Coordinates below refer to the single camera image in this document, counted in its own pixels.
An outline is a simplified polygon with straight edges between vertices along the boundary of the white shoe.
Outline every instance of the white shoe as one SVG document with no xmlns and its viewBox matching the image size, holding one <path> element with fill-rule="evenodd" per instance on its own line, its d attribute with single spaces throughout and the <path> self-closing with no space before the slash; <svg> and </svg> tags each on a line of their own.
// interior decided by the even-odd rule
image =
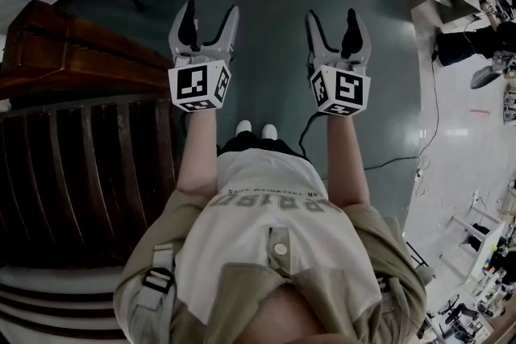
<svg viewBox="0 0 516 344">
<path fill-rule="evenodd" d="M 236 127 L 235 136 L 238 136 L 240 132 L 252 132 L 252 126 L 249 121 L 240 121 Z"/>
<path fill-rule="evenodd" d="M 274 125 L 270 123 L 264 126 L 264 129 L 261 130 L 261 138 L 262 139 L 272 139 L 273 141 L 277 140 L 277 130 Z"/>
</svg>

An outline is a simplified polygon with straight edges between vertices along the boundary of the dark green floor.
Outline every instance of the dark green floor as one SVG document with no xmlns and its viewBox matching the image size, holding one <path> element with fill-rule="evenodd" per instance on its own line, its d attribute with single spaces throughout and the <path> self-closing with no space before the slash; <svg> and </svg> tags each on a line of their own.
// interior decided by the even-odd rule
<svg viewBox="0 0 516 344">
<path fill-rule="evenodd" d="M 173 18 L 187 0 L 61 0 L 58 5 L 171 56 L 168 34 Z M 316 111 L 306 80 L 305 14 L 318 13 L 330 45 L 338 47 L 354 7 L 369 29 L 372 78 L 368 109 L 356 117 L 365 166 L 418 152 L 420 87 L 414 26 L 407 0 L 196 0 L 199 39 L 215 37 L 224 13 L 240 8 L 233 78 L 224 108 L 218 112 L 218 142 L 224 144 L 241 119 L 255 131 L 265 123 L 295 151 L 308 118 Z M 326 122 L 315 121 L 305 143 L 308 157 L 326 173 Z M 406 220 L 414 185 L 415 160 L 399 161 L 368 172 L 372 203 L 385 216 Z"/>
</svg>

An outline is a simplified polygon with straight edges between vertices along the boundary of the table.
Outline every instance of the table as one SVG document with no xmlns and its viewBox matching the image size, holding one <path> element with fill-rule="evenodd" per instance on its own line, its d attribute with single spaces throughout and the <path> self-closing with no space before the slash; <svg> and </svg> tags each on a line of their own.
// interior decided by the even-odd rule
<svg viewBox="0 0 516 344">
<path fill-rule="evenodd" d="M 441 255 L 440 258 L 446 264 L 448 268 L 461 280 L 467 283 L 471 278 L 476 280 L 480 279 L 480 275 L 482 273 L 482 268 L 484 267 L 485 262 L 491 257 L 493 250 L 496 249 L 496 245 L 500 240 L 500 237 L 503 234 L 503 230 L 505 228 L 505 223 L 496 219 L 491 214 L 483 211 L 482 209 L 478 209 L 476 206 L 472 206 L 475 212 L 478 212 L 483 217 L 489 219 L 490 221 L 497 224 L 496 228 L 489 232 L 487 235 L 482 234 L 480 231 L 476 230 L 468 223 L 464 222 L 460 218 L 453 216 L 452 221 L 457 222 L 462 225 L 471 235 L 474 235 L 478 239 L 482 241 L 481 247 L 479 248 L 477 253 L 472 251 L 468 251 L 469 255 L 473 258 L 472 266 L 470 270 L 464 274 L 461 270 L 459 270 L 449 259 L 447 259 L 444 255 Z"/>
</svg>

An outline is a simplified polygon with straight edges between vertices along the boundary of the white tiled floor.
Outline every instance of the white tiled floor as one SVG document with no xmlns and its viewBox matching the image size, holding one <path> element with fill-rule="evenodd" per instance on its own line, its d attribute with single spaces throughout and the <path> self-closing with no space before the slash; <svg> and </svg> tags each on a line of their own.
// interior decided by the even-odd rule
<svg viewBox="0 0 516 344">
<path fill-rule="evenodd" d="M 421 73 L 423 148 L 436 123 L 431 49 L 437 20 L 430 4 L 415 9 L 413 18 Z M 499 79 L 478 90 L 469 88 L 473 73 L 488 64 L 481 56 L 446 68 L 435 63 L 439 131 L 420 161 L 420 168 L 427 169 L 422 186 L 414 188 L 417 192 L 414 190 L 406 223 L 406 240 L 437 272 L 437 280 L 427 289 L 430 310 L 440 306 L 460 284 L 439 259 L 445 251 L 458 256 L 459 261 L 464 255 L 458 247 L 464 232 L 450 225 L 451 217 L 457 214 L 469 223 L 480 220 L 477 214 L 468 213 L 476 190 L 489 211 L 497 213 L 497 202 L 516 168 L 516 128 L 504 126 L 502 121 L 505 81 Z M 489 226 L 486 220 L 482 223 Z"/>
</svg>

